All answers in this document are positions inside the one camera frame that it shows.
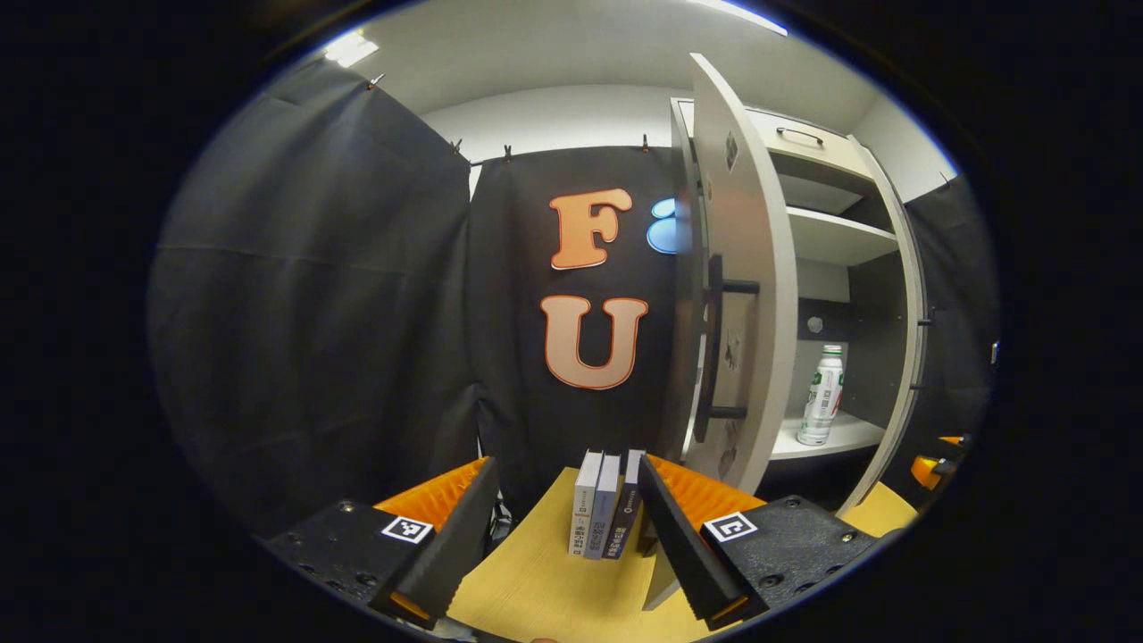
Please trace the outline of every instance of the orange letter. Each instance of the orange letter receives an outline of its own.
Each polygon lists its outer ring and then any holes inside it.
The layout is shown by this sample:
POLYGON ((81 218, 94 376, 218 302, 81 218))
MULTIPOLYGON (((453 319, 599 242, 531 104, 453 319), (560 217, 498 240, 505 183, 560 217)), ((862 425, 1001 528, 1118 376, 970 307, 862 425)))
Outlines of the orange letter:
POLYGON ((588 299, 553 295, 544 297, 539 308, 547 315, 544 359, 547 370, 561 383, 602 391, 617 387, 631 377, 639 318, 647 314, 647 302, 626 297, 604 302, 604 312, 612 318, 612 357, 602 367, 588 367, 580 361, 580 321, 591 310, 588 299))
POLYGON ((607 260, 607 250, 596 247, 596 232, 605 241, 612 242, 620 233, 620 220, 615 206, 621 210, 631 209, 631 194, 616 187, 585 194, 555 196, 550 203, 560 216, 560 251, 552 255, 552 267, 590 267, 607 260), (601 204, 599 214, 592 216, 591 206, 601 204))

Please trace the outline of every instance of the blue shape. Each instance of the blue shape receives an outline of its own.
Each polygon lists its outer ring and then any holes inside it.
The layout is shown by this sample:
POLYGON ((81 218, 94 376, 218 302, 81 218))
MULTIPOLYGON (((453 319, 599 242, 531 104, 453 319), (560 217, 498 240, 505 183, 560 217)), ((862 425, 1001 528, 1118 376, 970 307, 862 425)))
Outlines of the blue shape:
POLYGON ((650 214, 655 218, 666 218, 674 214, 674 199, 663 199, 650 206, 650 214))
POLYGON ((679 250, 674 233, 674 218, 664 218, 650 224, 647 228, 647 242, 657 251, 674 254, 679 250))

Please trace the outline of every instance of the black curtain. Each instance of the black curtain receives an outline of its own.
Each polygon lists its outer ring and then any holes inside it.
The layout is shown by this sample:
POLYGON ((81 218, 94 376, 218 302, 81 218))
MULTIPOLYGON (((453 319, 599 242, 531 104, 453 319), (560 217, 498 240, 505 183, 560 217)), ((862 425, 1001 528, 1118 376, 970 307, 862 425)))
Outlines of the black curtain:
POLYGON ((674 255, 654 249, 648 228, 661 220, 652 207, 673 194, 670 150, 663 148, 583 147, 482 164, 472 199, 467 270, 470 343, 482 384, 478 424, 481 444, 504 465, 504 503, 518 519, 563 467, 580 466, 585 450, 649 448, 662 431, 674 327, 674 255), (607 251, 606 260, 553 268, 560 228, 552 199, 613 188, 630 194, 632 204, 617 211, 613 241, 593 235, 607 251), (605 300, 647 302, 625 381, 591 391, 557 379, 545 362, 546 315, 539 307, 550 295, 578 296, 591 304, 578 337, 580 357, 588 365, 602 365, 610 356, 612 318, 601 310, 605 300))
POLYGON ((152 266, 155 379, 190 461, 258 536, 475 457, 469 169, 322 59, 251 99, 185 177, 152 266))
POLYGON ((914 507, 932 493, 910 473, 918 456, 960 458, 941 436, 975 434, 992 391, 1000 290, 991 240, 964 176, 908 203, 928 298, 925 365, 909 429, 881 482, 914 507))

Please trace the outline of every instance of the ceiling light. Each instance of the ceiling light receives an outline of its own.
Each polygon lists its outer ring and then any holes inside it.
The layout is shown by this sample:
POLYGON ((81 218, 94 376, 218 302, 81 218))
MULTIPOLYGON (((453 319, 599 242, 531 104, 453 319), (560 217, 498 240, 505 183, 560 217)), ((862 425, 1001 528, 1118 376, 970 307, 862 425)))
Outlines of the ceiling light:
POLYGON ((693 2, 695 5, 710 7, 711 9, 718 9, 719 11, 730 14, 732 16, 737 16, 744 21, 750 21, 757 24, 758 26, 765 26, 766 29, 775 33, 780 33, 782 35, 786 34, 786 30, 784 26, 773 23, 764 18, 762 16, 748 11, 746 9, 743 9, 741 7, 735 7, 729 2, 724 2, 722 0, 687 0, 687 2, 693 2))
POLYGON ((377 50, 377 46, 366 40, 360 31, 346 33, 326 47, 326 57, 347 67, 377 50))

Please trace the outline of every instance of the drawer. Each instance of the drawer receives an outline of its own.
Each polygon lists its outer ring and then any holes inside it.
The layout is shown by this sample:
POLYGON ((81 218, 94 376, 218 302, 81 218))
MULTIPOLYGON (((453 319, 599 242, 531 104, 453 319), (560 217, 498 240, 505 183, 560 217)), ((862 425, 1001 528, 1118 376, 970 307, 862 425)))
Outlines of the drawer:
POLYGON ((873 179, 857 146, 845 136, 778 115, 746 110, 770 153, 832 166, 873 179))

